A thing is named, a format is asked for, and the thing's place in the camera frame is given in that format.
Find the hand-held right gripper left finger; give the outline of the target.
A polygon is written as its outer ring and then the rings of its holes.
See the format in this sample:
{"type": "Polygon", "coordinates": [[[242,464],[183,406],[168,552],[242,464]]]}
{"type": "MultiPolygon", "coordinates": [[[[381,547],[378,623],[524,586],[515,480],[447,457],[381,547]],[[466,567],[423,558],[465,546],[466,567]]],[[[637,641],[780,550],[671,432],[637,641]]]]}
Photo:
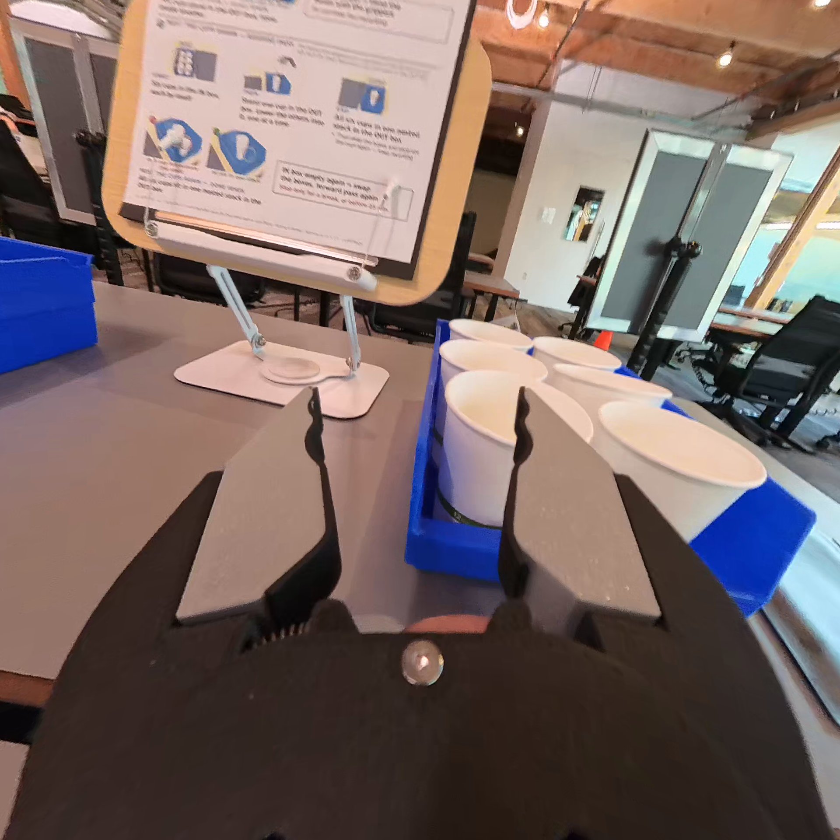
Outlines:
{"type": "Polygon", "coordinates": [[[319,391],[305,387],[226,464],[176,618],[304,624],[342,572],[319,391]]]}

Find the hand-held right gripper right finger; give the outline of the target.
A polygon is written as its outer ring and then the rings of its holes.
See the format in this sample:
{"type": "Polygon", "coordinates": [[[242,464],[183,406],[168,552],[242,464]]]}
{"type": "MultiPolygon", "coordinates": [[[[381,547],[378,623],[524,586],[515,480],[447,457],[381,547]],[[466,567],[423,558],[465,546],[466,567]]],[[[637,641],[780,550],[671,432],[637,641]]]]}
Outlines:
{"type": "Polygon", "coordinates": [[[539,395],[519,390],[498,575],[536,627],[587,616],[655,625],[662,613],[612,468],[539,395]]]}

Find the white paper cup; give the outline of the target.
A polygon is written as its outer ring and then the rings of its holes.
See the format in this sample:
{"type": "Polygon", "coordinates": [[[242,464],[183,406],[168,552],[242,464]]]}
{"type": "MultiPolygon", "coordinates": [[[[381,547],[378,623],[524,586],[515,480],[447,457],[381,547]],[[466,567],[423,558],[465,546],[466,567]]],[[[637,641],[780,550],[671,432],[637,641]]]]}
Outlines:
{"type": "Polygon", "coordinates": [[[462,373],[487,374],[488,381],[510,385],[546,382],[548,369],[528,353],[496,343],[454,339],[442,343],[438,351],[439,382],[437,392],[445,395],[450,381],[462,373]]]}
{"type": "Polygon", "coordinates": [[[549,371],[547,383],[579,403],[594,425],[598,424],[600,408],[607,403],[662,407],[672,396],[670,390],[634,375],[570,363],[555,364],[549,371]]]}
{"type": "Polygon", "coordinates": [[[527,386],[587,444],[594,425],[585,409],[551,385],[503,371],[455,374],[444,389],[443,452],[437,498],[452,521],[500,529],[517,441],[520,389],[527,386]]]}
{"type": "Polygon", "coordinates": [[[733,439],[688,416],[638,402],[600,406],[593,446],[687,543],[768,478],[761,460],[733,439]]]}
{"type": "Polygon", "coordinates": [[[621,360],[611,352],[588,343],[552,336],[532,340],[532,357],[540,361],[549,373],[557,364],[608,372],[615,372],[622,366],[621,360]]]}
{"type": "Polygon", "coordinates": [[[524,354],[532,354],[533,342],[529,336],[496,322],[457,318],[450,320],[448,327],[451,340],[491,343],[524,354]]]}

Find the blue plastic bin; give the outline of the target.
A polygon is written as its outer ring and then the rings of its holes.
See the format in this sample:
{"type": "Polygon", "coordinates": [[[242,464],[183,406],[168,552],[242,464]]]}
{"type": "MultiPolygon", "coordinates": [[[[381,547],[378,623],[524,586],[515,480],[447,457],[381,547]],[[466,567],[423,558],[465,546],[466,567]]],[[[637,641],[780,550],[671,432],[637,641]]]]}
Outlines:
{"type": "MultiPolygon", "coordinates": [[[[439,347],[449,338],[449,322],[437,320],[416,440],[405,561],[420,571],[497,585],[501,532],[433,516],[438,489],[433,444],[437,399],[443,394],[439,347]]],[[[750,617],[771,600],[815,525],[814,510],[769,477],[745,492],[690,547],[750,617]]]]}
{"type": "Polygon", "coordinates": [[[1,237],[1,373],[97,344],[92,256],[1,237]]]}

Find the wooden white document stand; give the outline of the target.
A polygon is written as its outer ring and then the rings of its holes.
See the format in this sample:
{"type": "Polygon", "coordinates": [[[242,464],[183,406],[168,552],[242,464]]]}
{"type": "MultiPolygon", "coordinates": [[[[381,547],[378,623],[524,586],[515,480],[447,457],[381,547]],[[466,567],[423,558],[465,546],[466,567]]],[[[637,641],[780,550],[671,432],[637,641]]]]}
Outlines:
{"type": "Polygon", "coordinates": [[[118,233],[130,243],[149,249],[153,256],[187,259],[205,268],[245,336],[185,364],[175,371],[176,380],[279,406],[290,403],[305,387],[316,387],[325,416],[362,417],[371,409],[389,374],[382,367],[361,361],[354,303],[369,301],[396,307],[418,303],[441,286],[452,259],[491,84],[487,55],[470,34],[474,16],[419,253],[416,262],[401,266],[389,261],[375,263],[368,255],[279,242],[178,215],[153,212],[150,217],[143,211],[141,220],[132,216],[123,198],[139,104],[141,27],[146,3],[132,2],[122,23],[102,181],[107,217],[118,233]],[[265,338],[235,287],[234,272],[338,296],[350,341],[344,357],[295,349],[265,338]]]}

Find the wooden office desk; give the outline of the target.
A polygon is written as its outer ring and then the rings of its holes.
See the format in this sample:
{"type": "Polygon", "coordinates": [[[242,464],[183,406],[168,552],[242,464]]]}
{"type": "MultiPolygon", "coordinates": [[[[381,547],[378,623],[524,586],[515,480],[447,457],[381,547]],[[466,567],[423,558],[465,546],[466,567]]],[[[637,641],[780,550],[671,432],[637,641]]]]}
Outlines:
{"type": "Polygon", "coordinates": [[[485,321],[492,322],[497,313],[497,306],[500,300],[507,301],[516,310],[518,303],[523,301],[520,291],[503,277],[493,274],[495,260],[487,255],[469,252],[463,288],[473,294],[469,316],[472,317],[478,296],[488,297],[486,306],[485,321]]]}

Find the grey rolling partition board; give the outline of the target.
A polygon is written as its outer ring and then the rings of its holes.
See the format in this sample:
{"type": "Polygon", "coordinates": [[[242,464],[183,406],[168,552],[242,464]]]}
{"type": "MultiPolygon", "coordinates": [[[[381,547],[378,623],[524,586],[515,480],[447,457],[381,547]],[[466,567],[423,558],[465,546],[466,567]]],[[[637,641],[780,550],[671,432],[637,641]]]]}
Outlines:
{"type": "Polygon", "coordinates": [[[794,160],[782,150],[648,130],[585,327],[637,336],[681,249],[696,243],[658,330],[705,337],[794,160]]]}
{"type": "Polygon", "coordinates": [[[45,159],[58,215],[95,225],[88,178],[76,134],[106,133],[119,38],[80,9],[57,3],[34,19],[12,14],[10,30],[45,159]]]}

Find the printed instruction sheet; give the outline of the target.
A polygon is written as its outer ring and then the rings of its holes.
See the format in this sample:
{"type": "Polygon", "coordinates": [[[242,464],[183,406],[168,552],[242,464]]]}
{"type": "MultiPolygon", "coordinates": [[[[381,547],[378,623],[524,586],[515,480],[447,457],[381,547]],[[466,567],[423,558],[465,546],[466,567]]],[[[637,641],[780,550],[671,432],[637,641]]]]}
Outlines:
{"type": "Polygon", "coordinates": [[[475,7],[147,2],[123,204],[411,265],[475,7]]]}

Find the framed wall picture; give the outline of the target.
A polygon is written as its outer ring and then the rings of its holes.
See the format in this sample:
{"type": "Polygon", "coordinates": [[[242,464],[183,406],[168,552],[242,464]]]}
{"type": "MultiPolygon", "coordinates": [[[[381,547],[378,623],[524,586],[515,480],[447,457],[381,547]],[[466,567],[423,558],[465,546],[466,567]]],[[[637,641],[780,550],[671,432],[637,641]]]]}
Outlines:
{"type": "Polygon", "coordinates": [[[603,190],[583,185],[579,187],[563,233],[564,240],[583,243],[588,241],[604,197],[603,190]]]}

